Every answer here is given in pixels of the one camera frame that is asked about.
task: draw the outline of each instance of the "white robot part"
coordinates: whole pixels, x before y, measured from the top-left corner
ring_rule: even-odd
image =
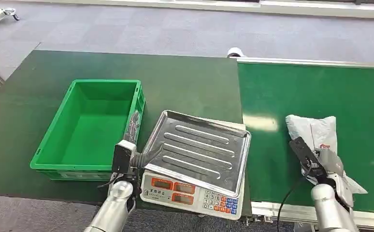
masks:
[[[227,57],[246,57],[244,53],[238,47],[232,47],[227,52]]]
[[[358,232],[352,208],[348,212],[335,198],[330,185],[318,184],[311,191],[320,232]]]
[[[133,193],[133,185],[128,181],[115,183],[100,210],[84,232],[120,232],[127,217],[135,208],[128,210],[127,201]]]

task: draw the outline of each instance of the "digital weighing scale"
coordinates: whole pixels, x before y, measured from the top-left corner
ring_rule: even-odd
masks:
[[[164,111],[143,151],[141,199],[238,220],[250,139],[242,124]]]
[[[170,177],[145,171],[140,197],[145,202],[238,220],[243,207],[244,179],[238,198],[231,198]]]

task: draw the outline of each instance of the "scale display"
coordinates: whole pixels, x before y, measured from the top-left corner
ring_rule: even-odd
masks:
[[[243,206],[244,183],[241,186],[238,198],[230,198],[146,170],[143,174],[140,197],[145,202],[238,220],[241,217]]]

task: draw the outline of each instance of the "scale keypad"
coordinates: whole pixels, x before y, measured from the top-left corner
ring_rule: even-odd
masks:
[[[221,194],[206,190],[202,207],[226,214],[237,214],[238,199],[228,198]]]

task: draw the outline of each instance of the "stainless steel scale tray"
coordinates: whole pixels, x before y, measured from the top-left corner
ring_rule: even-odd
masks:
[[[145,168],[236,198],[250,140],[246,130],[166,110],[144,147]]]

